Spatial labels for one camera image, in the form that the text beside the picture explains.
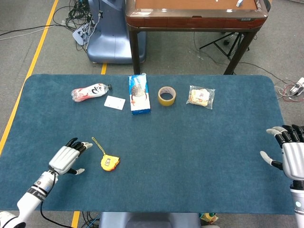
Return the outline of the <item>right five-finger robot hand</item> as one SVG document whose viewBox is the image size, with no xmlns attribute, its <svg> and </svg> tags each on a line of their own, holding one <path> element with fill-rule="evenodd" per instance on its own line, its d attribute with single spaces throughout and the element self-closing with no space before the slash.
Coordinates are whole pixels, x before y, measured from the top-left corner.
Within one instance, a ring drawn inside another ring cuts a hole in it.
<svg viewBox="0 0 304 228">
<path fill-rule="evenodd" d="M 266 132 L 275 137 L 282 154 L 282 161 L 270 158 L 261 151 L 263 160 L 284 172 L 285 176 L 293 181 L 290 188 L 304 189 L 304 127 L 298 125 L 274 126 Z"/>
</svg>

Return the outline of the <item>left five-finger robot hand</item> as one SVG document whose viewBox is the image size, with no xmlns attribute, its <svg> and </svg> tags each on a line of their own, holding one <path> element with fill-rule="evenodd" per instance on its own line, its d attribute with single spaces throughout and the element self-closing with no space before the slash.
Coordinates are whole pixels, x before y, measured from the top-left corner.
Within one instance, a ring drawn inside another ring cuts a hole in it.
<svg viewBox="0 0 304 228">
<path fill-rule="evenodd" d="M 93 146 L 89 142 L 77 142 L 78 138 L 72 138 L 65 146 L 62 146 L 55 156 L 48 163 L 48 167 L 58 175 L 73 174 L 79 175 L 85 171 L 84 168 L 75 170 L 73 164 L 79 156 Z"/>
</svg>

